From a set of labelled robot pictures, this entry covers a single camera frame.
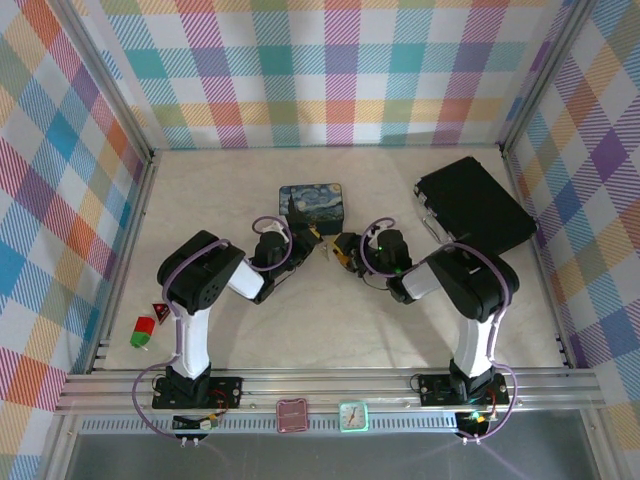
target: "small clock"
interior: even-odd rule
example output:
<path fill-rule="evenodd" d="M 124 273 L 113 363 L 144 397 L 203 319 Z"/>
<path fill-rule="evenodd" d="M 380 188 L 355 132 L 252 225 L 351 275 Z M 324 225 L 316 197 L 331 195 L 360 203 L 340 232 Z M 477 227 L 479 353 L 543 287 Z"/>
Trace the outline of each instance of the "small clock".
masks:
<path fill-rule="evenodd" d="M 340 431 L 366 432 L 369 430 L 369 411 L 364 402 L 340 404 Z"/>

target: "black case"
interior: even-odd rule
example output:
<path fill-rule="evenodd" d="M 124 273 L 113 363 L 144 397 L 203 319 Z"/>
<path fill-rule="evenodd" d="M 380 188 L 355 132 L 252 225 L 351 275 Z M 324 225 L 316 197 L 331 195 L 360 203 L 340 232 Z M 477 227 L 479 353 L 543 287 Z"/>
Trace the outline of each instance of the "black case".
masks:
<path fill-rule="evenodd" d="M 537 230 L 535 220 L 473 157 L 422 177 L 415 194 L 426 197 L 424 206 L 453 238 L 497 255 Z"/>

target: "green object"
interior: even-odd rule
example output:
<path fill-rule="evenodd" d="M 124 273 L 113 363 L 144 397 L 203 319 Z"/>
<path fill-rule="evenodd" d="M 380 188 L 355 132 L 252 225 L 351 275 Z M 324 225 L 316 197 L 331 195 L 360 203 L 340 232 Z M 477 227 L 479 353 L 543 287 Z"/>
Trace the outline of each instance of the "green object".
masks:
<path fill-rule="evenodd" d="M 369 430 L 369 410 L 364 402 L 340 404 L 340 431 L 366 432 Z"/>
<path fill-rule="evenodd" d="M 143 345 L 146 345 L 147 343 L 149 343 L 149 339 L 151 338 L 151 335 L 149 335 L 148 333 L 145 332 L 133 332 L 133 334 L 131 335 L 131 345 L 133 345 L 135 348 L 140 348 Z"/>

